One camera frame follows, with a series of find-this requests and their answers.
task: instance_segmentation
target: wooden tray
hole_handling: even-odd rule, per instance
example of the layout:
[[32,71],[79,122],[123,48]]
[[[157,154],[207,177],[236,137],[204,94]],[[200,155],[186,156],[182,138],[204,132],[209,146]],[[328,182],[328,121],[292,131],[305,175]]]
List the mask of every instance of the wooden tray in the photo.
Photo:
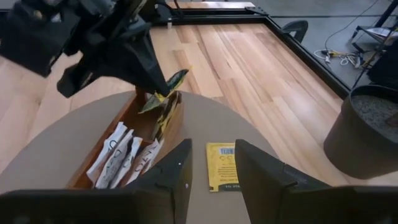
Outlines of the wooden tray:
[[[91,152],[86,156],[82,165],[74,173],[66,188],[68,189],[90,189],[93,184],[87,177],[87,170],[93,165],[96,158],[99,156],[104,140],[109,138],[112,132],[120,121],[129,129],[134,129],[134,136],[143,139],[140,148],[146,147],[153,143],[152,133],[157,122],[157,119],[162,115],[162,108],[155,108],[146,113],[138,114],[138,112],[145,105],[145,93],[140,89],[136,90],[137,95],[132,97],[122,108],[119,114],[113,119],[111,124],[105,130],[104,134],[100,137]],[[155,158],[154,164],[159,162],[161,158],[166,156],[174,147],[175,140],[179,134],[180,127],[183,121],[183,101],[180,98],[176,108],[170,118],[168,125],[163,133],[164,144]]]

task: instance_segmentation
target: tea bag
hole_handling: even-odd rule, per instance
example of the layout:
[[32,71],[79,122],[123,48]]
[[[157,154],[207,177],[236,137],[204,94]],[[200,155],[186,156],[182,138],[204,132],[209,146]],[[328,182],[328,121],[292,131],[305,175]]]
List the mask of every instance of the tea bag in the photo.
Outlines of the tea bag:
[[114,133],[110,135],[107,140],[104,141],[104,146],[95,160],[94,164],[88,169],[86,172],[88,178],[92,181],[93,184],[98,180],[98,177],[101,174],[102,168],[106,162],[106,159],[113,152],[114,147],[118,144],[121,138],[124,136],[124,132],[127,130],[127,127],[123,125],[123,122],[119,122],[114,130]]
[[160,106],[166,99],[172,95],[178,87],[183,83],[185,77],[187,76],[187,73],[189,72],[189,69],[183,69],[176,74],[173,75],[169,80],[167,80],[167,85],[171,89],[169,95],[167,97],[164,97],[160,94],[155,93],[152,95],[142,108],[142,110],[139,113],[145,113],[146,111],[150,111],[158,106]]
[[136,157],[139,146],[141,145],[141,142],[142,142],[142,138],[134,137],[132,139],[131,150],[127,154],[126,158],[124,159],[122,166],[120,167],[118,173],[116,174],[116,177],[112,180],[111,189],[116,188],[118,186],[118,184],[120,183],[120,181],[122,180],[122,178],[130,170],[132,162],[134,161],[134,158]]
[[123,160],[127,154],[128,143],[132,138],[133,130],[130,130],[122,141],[116,146],[116,149],[112,153],[111,157],[106,161],[105,167],[99,176],[95,187],[97,189],[105,189],[109,183],[113,180],[119,168],[122,166]]
[[132,181],[137,179],[137,177],[149,170],[152,166],[154,159],[156,158],[157,154],[160,151],[160,148],[163,146],[164,140],[161,140],[160,143],[157,139],[150,144],[149,146],[145,147],[145,149],[140,153],[140,155],[136,158],[136,160],[132,163],[133,173],[130,176],[127,184],[130,184]]

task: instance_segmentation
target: metal frame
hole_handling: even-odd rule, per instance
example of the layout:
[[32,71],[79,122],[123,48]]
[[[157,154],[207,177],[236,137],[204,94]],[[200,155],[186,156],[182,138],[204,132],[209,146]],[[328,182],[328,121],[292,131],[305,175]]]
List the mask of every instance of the metal frame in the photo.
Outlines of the metal frame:
[[242,9],[179,9],[183,16],[172,16],[172,24],[181,25],[211,25],[211,24],[264,24],[283,43],[309,66],[340,98],[348,96],[351,88],[340,80],[324,64],[307,51],[298,40],[286,34],[260,7]]

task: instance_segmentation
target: black pot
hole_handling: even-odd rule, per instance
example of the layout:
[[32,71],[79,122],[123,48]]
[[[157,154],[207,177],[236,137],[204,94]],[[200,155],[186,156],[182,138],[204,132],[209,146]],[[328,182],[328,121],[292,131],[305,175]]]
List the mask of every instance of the black pot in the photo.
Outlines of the black pot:
[[354,89],[341,106],[341,113],[323,148],[340,171],[359,179],[369,179],[398,170],[398,143],[385,137],[359,116],[352,104],[354,96],[376,96],[398,103],[398,91],[377,85]]

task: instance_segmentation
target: beige table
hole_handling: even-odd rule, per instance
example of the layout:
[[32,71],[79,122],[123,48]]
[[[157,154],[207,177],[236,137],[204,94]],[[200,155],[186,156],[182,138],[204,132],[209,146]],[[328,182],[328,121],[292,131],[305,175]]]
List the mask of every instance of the beige table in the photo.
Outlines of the beige table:
[[[55,122],[33,139],[0,175],[1,191],[64,188],[132,94],[103,98]],[[183,93],[183,101],[185,113],[180,132],[184,138],[193,140],[187,223],[249,223],[241,192],[209,192],[205,146],[207,142],[245,139],[276,156],[273,148],[251,124],[228,107],[191,93]]]

